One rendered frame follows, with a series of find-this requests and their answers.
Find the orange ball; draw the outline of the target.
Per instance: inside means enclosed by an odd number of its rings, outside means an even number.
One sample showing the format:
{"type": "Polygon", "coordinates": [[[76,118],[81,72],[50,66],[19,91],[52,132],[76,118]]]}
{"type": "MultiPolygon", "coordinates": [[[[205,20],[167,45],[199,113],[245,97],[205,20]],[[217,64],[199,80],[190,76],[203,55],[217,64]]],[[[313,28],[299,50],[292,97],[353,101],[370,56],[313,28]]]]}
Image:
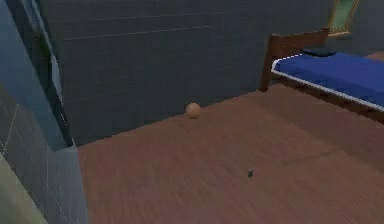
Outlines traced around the orange ball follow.
{"type": "Polygon", "coordinates": [[[201,107],[197,103],[190,103],[186,106],[185,114],[190,119],[196,119],[201,114],[201,107]]]}

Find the dark blue pillow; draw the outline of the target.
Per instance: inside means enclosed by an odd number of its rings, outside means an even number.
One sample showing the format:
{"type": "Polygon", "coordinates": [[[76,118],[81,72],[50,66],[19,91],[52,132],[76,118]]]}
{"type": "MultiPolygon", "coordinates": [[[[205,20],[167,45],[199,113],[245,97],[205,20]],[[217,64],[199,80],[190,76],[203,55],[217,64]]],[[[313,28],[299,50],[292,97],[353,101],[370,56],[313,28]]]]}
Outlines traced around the dark blue pillow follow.
{"type": "Polygon", "coordinates": [[[301,52],[314,57],[329,57],[336,54],[336,51],[326,47],[307,47],[302,48],[301,52]]]}

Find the brown wooden bed blue cover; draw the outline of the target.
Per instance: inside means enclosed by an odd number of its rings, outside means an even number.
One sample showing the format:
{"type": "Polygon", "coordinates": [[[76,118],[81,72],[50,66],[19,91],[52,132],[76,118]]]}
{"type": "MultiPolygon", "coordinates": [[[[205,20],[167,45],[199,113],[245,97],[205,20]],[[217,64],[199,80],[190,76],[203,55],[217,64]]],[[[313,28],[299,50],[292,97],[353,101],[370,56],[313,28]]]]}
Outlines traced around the brown wooden bed blue cover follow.
{"type": "Polygon", "coordinates": [[[272,34],[260,89],[275,80],[384,124],[384,62],[336,52],[314,57],[302,48],[324,47],[328,28],[292,35],[272,34]]]}

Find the blue grey room door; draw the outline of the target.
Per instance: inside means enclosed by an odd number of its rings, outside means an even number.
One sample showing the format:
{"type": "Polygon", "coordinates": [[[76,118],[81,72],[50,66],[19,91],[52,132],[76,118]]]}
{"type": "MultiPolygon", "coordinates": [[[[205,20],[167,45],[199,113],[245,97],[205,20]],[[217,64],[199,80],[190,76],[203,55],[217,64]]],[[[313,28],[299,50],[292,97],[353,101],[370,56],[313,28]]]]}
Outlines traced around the blue grey room door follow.
{"type": "Polygon", "coordinates": [[[58,67],[35,0],[0,0],[0,85],[36,117],[49,146],[73,145],[58,67]]]}

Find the gold framed wall picture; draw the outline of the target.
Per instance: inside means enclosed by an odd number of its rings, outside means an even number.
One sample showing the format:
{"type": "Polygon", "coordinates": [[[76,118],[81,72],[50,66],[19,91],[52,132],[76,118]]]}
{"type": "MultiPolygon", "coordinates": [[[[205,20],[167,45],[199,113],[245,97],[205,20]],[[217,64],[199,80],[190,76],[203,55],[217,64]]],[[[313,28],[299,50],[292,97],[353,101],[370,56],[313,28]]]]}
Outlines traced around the gold framed wall picture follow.
{"type": "Polygon", "coordinates": [[[329,37],[350,34],[350,27],[360,0],[333,0],[329,18],[329,37]]]}

